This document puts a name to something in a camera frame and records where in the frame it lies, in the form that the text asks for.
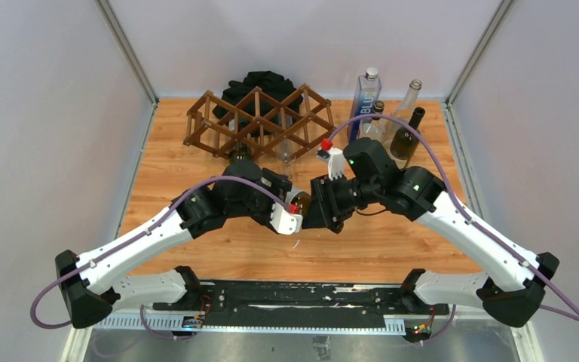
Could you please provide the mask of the dark wine bottle silver cap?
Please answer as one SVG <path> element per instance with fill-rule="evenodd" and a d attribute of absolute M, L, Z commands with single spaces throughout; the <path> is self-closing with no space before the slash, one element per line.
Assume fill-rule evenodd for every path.
<path fill-rule="evenodd" d="M 242 160 L 252 160 L 251 149 L 244 143 L 236 143 L 228 156 L 231 164 Z"/>

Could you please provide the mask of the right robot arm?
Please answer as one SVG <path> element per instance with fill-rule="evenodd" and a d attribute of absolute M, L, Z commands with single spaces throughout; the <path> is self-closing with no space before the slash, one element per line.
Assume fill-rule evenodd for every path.
<path fill-rule="evenodd" d="M 354 211 L 380 204 L 436 232 L 481 267 L 475 274 L 411 270 L 400 286 L 404 311 L 417 315 L 429 305 L 463 305 L 522 327 L 539 309 L 546 282 L 559 267 L 552 253 L 536 254 L 512 242 L 453 201 L 438 176 L 423 167 L 399 168 L 375 140 L 360 138 L 343 149 L 324 140 L 317 157 L 328 172 L 311 181 L 304 229 L 337 233 Z"/>

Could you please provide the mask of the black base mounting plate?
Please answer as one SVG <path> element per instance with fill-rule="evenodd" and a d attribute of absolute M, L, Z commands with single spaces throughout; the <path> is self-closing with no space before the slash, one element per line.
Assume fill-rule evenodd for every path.
<path fill-rule="evenodd" d="M 398 284 L 217 279 L 203 280 L 198 292 L 181 301 L 152 307 L 156 311 L 208 311 L 205 321 L 211 323 L 297 327 L 376 327 L 380 316 L 425 320 L 451 311 L 447 304 L 414 301 Z"/>

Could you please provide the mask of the brown wooden wine rack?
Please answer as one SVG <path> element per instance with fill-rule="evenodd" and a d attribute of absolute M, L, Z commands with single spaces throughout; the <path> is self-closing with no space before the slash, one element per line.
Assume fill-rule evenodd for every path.
<path fill-rule="evenodd" d="M 299 96 L 303 97 L 300 112 L 294 112 L 290 103 Z M 254 115 L 245 110 L 250 102 L 254 105 Z M 262 102 L 271 105 L 271 111 L 263 115 Z M 215 106 L 223 107 L 227 114 L 217 118 L 213 114 Z M 292 117 L 291 127 L 283 129 L 279 125 L 277 116 L 280 112 Z M 292 158 L 296 160 L 319 146 L 335 129 L 332 102 L 308 84 L 297 87 L 283 101 L 277 101 L 255 87 L 236 105 L 227 103 L 208 90 L 193 103 L 186 116 L 182 143 L 208 152 L 215 158 L 224 159 L 229 159 L 228 153 L 236 143 L 247 144 L 253 160 L 264 155 L 277 157 L 276 145 L 289 138 L 294 143 Z"/>

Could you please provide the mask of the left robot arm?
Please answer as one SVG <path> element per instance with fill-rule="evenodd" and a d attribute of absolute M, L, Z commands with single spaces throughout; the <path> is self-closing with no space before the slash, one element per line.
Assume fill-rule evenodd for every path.
<path fill-rule="evenodd" d="M 141 226 L 93 250 L 65 250 L 55 257 L 57 286 L 69 325 L 85 328 L 112 312 L 139 305 L 174 303 L 182 311 L 201 301 L 200 283 L 188 267 L 131 277 L 137 266 L 170 248 L 220 229 L 228 219 L 249 217 L 281 235 L 302 228 L 289 179 L 251 161 L 228 166 L 221 176 L 184 191 Z"/>

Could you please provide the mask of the small clear liquor bottle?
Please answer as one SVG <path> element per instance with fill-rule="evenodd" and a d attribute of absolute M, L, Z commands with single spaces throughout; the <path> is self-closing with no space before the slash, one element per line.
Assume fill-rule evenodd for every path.
<path fill-rule="evenodd" d="M 384 111 L 384 102 L 377 100 L 371 108 L 370 115 L 380 115 Z M 364 118 L 360 123 L 359 138 L 370 138 L 380 141 L 384 134 L 384 126 L 381 124 L 381 117 Z"/>

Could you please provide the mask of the black cloth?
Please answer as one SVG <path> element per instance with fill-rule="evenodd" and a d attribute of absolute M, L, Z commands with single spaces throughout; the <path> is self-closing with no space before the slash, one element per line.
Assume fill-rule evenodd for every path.
<path fill-rule="evenodd" d="M 236 105 L 255 87 L 259 87 L 265 94 L 277 101 L 285 100 L 285 98 L 297 89 L 289 78 L 285 78 L 283 75 L 277 74 L 276 72 L 269 70 L 252 71 L 248 72 L 242 81 L 230 80 L 228 82 L 228 87 L 222 92 L 222 100 L 232 105 Z M 290 103 L 289 107 L 294 112 L 300 112 L 300 105 L 302 102 L 303 97 L 299 96 L 296 100 Z M 245 110 L 249 114 L 254 115 L 254 105 L 251 102 L 247 105 Z M 262 102 L 261 111 L 262 115 L 266 112 L 270 112 L 271 105 L 267 102 Z M 215 106 L 213 114 L 217 118 L 221 118 L 227 114 L 227 110 L 221 106 Z"/>

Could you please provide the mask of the clear bottle in rack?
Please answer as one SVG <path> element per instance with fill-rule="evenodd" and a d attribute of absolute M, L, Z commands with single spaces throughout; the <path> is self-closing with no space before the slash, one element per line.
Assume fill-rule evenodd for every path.
<path fill-rule="evenodd" d="M 278 114 L 277 120 L 283 129 L 287 129 L 293 125 L 292 117 L 282 112 Z M 289 138 L 283 139 L 276 145 L 276 156 L 277 160 L 280 162 L 280 171 L 289 179 L 292 179 L 294 174 L 294 159 L 292 158 L 293 153 L 294 143 Z"/>

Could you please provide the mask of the blue square water bottle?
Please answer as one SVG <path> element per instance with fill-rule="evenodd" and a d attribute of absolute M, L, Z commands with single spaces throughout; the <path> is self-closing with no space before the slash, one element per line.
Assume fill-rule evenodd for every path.
<path fill-rule="evenodd" d="M 355 141 L 361 134 L 362 123 L 367 120 L 367 115 L 373 110 L 374 103 L 378 101 L 382 89 L 378 69 L 369 67 L 365 75 L 360 75 L 356 82 L 354 98 L 351 106 L 350 118 L 363 115 L 359 121 L 348 125 L 348 141 Z"/>

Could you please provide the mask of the clear wine bottle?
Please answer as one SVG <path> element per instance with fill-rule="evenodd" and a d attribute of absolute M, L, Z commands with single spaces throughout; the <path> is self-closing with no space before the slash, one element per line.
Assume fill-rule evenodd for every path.
<path fill-rule="evenodd" d="M 403 101 L 399 104 L 397 108 L 391 113 L 391 117 L 393 118 L 401 118 L 404 121 L 409 121 L 412 116 L 412 113 L 415 109 L 415 104 L 418 99 L 419 92 L 422 88 L 422 81 L 419 79 L 413 79 L 409 83 L 409 89 L 406 92 L 406 95 Z M 380 122 L 380 125 L 384 128 L 384 133 L 381 136 L 381 144 L 385 147 L 386 150 L 390 150 L 392 140 L 396 134 L 396 132 L 400 129 L 401 125 L 398 123 L 394 123 L 387 119 L 383 119 Z"/>

